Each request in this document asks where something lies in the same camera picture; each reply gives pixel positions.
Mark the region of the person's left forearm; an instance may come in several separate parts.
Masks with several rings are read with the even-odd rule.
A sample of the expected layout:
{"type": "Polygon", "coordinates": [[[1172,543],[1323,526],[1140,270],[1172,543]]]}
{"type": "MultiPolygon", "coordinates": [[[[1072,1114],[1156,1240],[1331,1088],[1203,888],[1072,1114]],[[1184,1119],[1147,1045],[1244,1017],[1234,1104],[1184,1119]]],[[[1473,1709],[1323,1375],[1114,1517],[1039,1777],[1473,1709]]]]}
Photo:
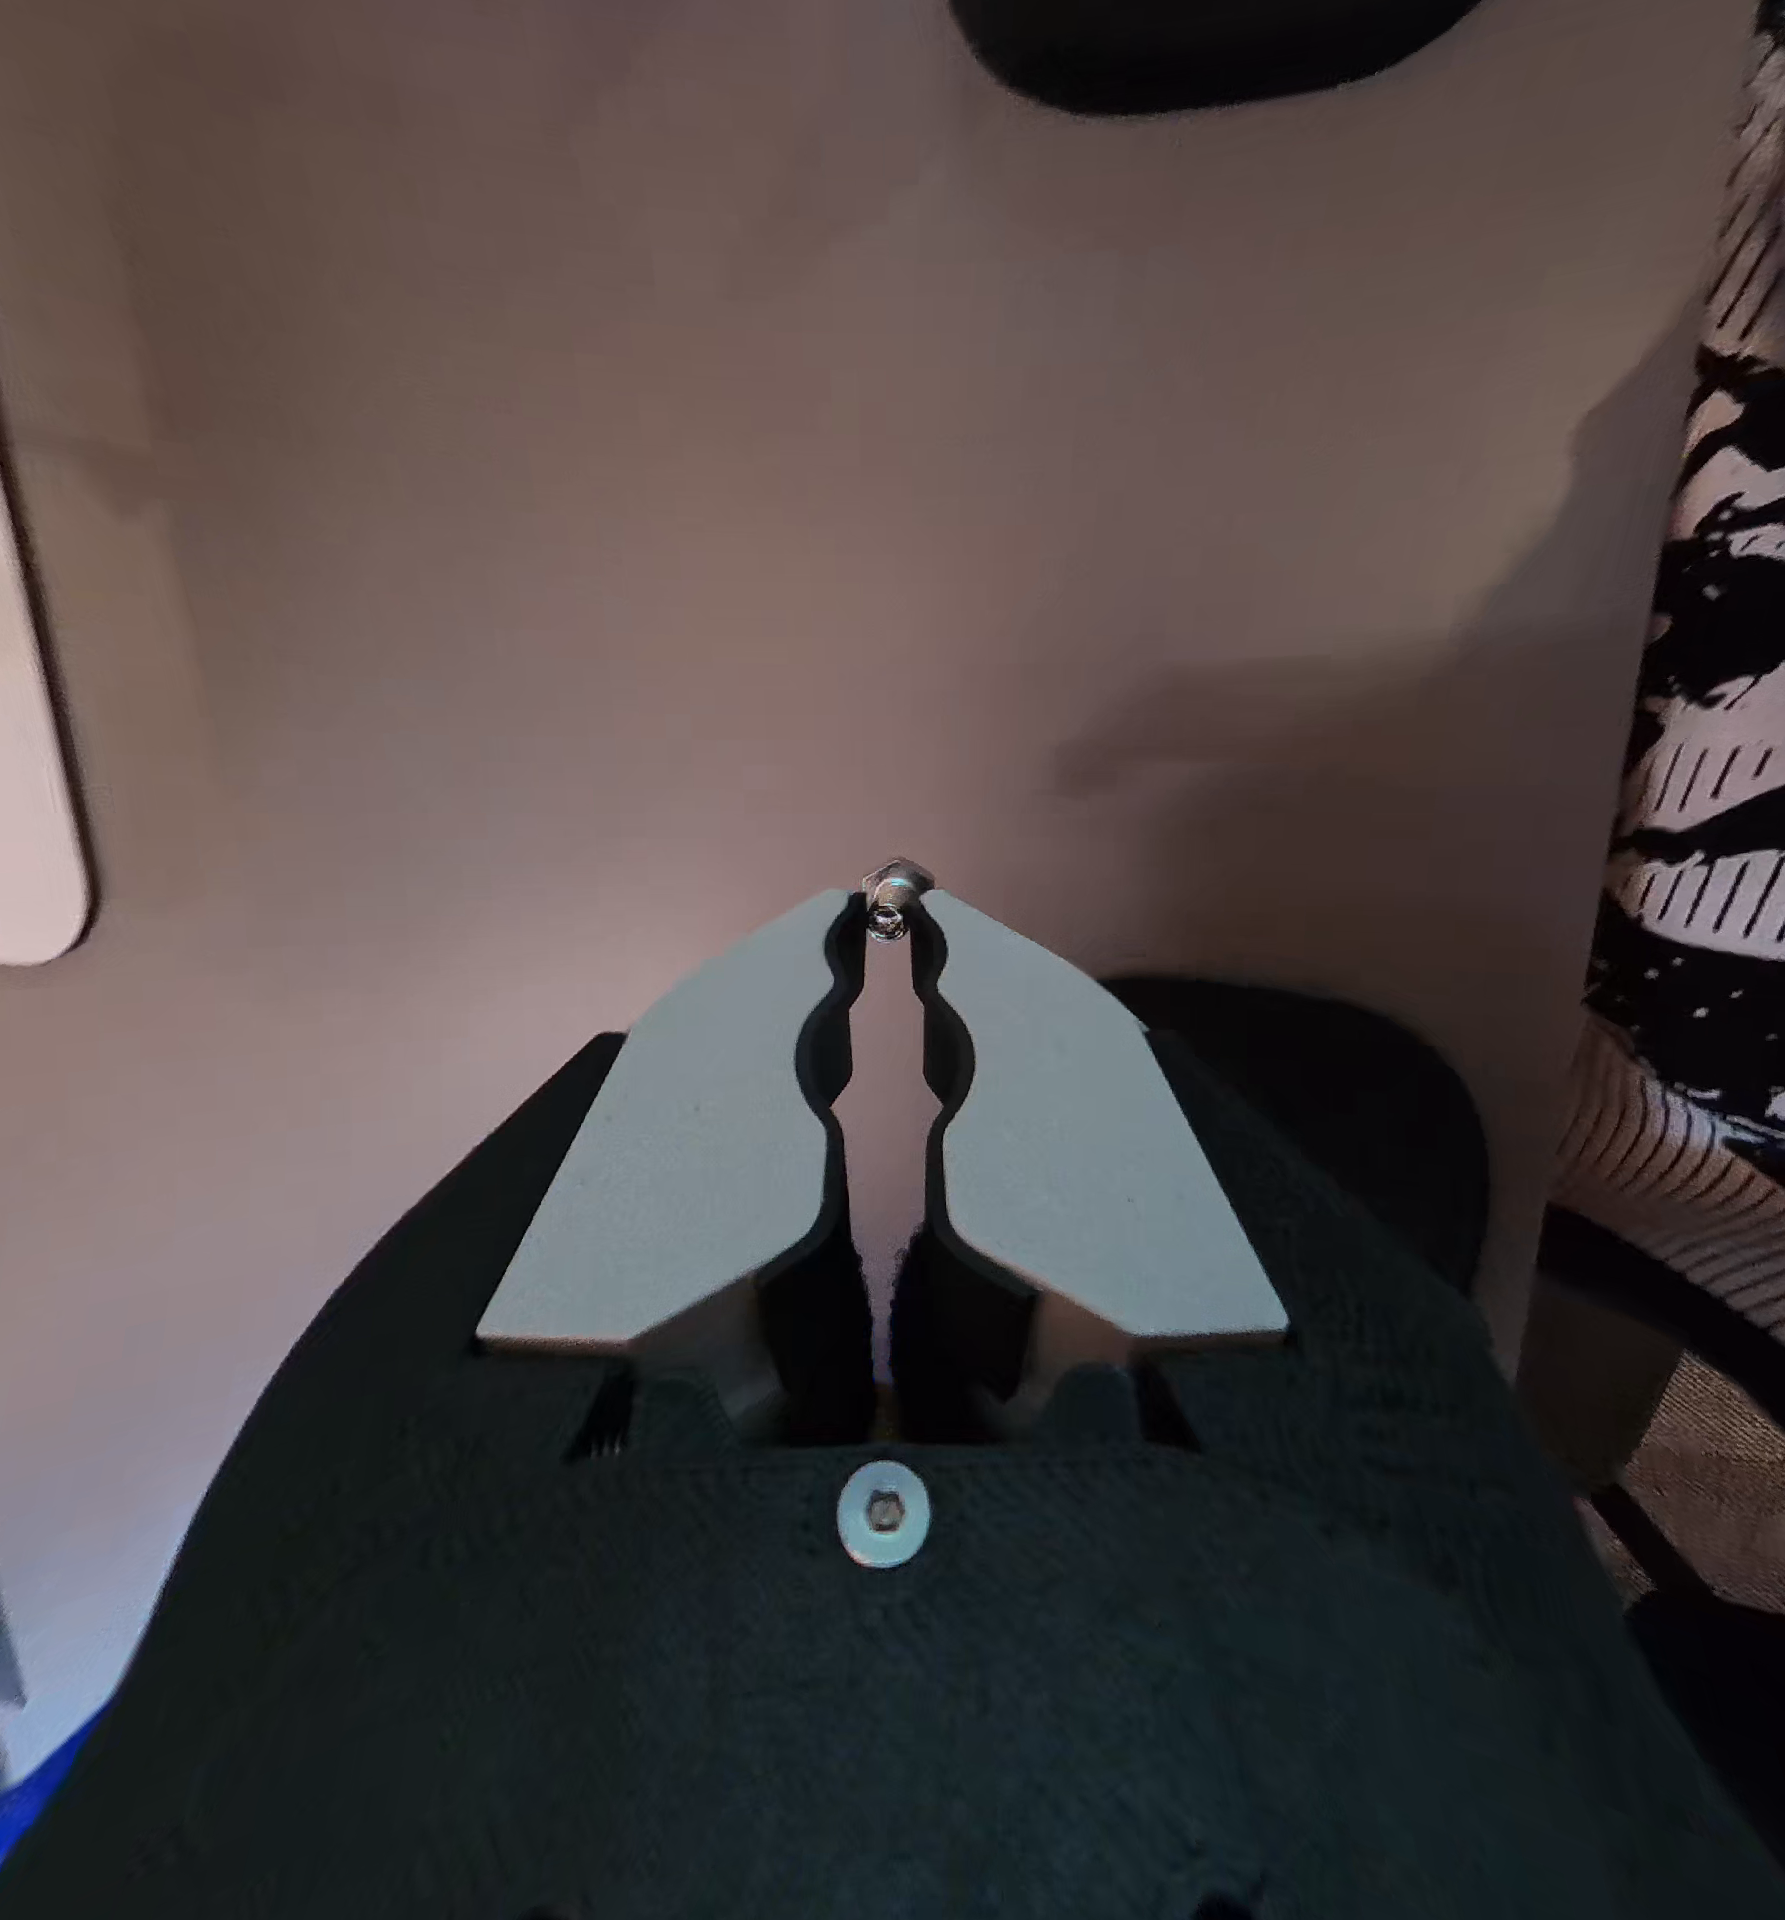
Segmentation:
{"type": "Polygon", "coordinates": [[[1101,982],[1188,1045],[1464,1299],[1490,1218],[1490,1157],[1457,1069],[1380,1012],[1257,982],[1123,973],[1101,982]]]}

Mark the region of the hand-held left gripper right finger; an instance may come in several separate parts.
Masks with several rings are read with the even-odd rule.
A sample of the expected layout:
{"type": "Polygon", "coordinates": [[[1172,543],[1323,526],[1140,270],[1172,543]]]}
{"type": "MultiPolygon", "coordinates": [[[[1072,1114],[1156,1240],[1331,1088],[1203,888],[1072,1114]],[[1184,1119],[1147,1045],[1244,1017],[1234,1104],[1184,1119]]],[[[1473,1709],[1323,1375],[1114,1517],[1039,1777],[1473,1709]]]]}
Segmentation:
{"type": "Polygon", "coordinates": [[[1035,1418],[1075,1369],[1271,1348],[1290,1314],[1200,1146],[1183,1050],[944,888],[907,911],[926,1211],[892,1299],[910,1418],[1035,1418]]]}

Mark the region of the black honeycomb wrist rest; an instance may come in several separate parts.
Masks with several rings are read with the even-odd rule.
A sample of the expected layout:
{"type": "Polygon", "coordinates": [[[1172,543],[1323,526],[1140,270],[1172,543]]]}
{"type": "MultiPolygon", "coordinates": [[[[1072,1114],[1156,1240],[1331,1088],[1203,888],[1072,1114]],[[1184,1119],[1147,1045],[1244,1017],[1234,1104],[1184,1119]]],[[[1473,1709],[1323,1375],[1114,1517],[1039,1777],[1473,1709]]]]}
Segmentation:
{"type": "Polygon", "coordinates": [[[1475,2],[948,2],[1005,91],[1072,118],[1307,98],[1406,62],[1475,2]]]}

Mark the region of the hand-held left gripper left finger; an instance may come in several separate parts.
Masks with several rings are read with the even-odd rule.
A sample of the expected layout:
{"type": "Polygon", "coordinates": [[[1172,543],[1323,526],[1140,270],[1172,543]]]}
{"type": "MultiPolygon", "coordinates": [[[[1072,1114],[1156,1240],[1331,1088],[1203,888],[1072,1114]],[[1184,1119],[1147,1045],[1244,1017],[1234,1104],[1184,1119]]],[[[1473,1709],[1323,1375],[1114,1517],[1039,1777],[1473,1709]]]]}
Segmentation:
{"type": "Polygon", "coordinates": [[[776,1418],[766,1291],[839,1238],[864,901],[828,888],[660,995],[626,1032],[476,1328],[513,1356],[686,1369],[776,1418]]]}

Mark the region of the black white patterned pants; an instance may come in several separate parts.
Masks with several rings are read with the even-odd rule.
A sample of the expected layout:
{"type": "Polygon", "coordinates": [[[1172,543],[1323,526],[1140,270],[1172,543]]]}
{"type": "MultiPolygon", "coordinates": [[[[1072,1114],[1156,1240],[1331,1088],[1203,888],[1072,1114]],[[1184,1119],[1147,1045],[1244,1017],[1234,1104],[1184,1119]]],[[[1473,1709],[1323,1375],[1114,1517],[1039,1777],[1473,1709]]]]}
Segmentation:
{"type": "Polygon", "coordinates": [[[1785,5],[1760,5],[1548,1225],[1785,1356],[1785,5]]]}

